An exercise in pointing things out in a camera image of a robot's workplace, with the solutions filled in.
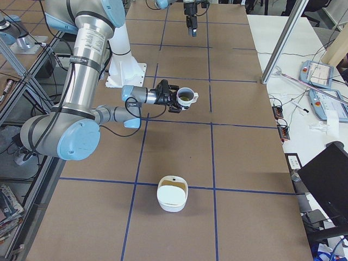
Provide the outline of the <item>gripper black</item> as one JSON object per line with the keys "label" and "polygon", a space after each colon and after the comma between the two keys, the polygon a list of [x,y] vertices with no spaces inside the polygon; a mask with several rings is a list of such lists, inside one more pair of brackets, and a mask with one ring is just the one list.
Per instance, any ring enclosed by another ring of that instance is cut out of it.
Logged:
{"label": "gripper black", "polygon": [[168,105],[170,113],[180,113],[188,110],[188,106],[182,106],[179,103],[174,103],[173,94],[176,94],[179,86],[169,84],[168,80],[163,79],[155,88],[157,105]]}
{"label": "gripper black", "polygon": [[197,35],[197,17],[196,15],[196,3],[195,2],[185,2],[184,3],[184,14],[186,16],[186,24],[188,28],[188,34],[192,37]]}

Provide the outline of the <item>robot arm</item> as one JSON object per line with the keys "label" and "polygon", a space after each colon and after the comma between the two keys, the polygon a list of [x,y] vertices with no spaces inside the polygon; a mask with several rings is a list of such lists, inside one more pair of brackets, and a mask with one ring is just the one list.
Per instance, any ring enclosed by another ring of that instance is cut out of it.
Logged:
{"label": "robot arm", "polygon": [[42,154],[63,160],[89,157],[100,141],[100,125],[121,122],[140,128],[141,105],[164,105],[172,113],[188,109],[180,88],[162,80],[154,89],[121,84],[124,107],[92,107],[95,90],[111,52],[110,79],[140,77],[143,69],[131,55],[126,16],[121,1],[47,1],[47,25],[76,36],[69,68],[58,104],[46,115],[27,120],[20,138],[27,156]]}

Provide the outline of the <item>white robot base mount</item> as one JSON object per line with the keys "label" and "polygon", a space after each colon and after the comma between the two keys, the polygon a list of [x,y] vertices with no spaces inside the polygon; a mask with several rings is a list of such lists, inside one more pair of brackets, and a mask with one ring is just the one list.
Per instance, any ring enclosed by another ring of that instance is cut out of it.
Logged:
{"label": "white robot base mount", "polygon": [[109,40],[109,44],[112,58],[106,87],[143,86],[147,65],[146,63],[139,63],[133,57],[126,24],[115,29],[114,36]]}

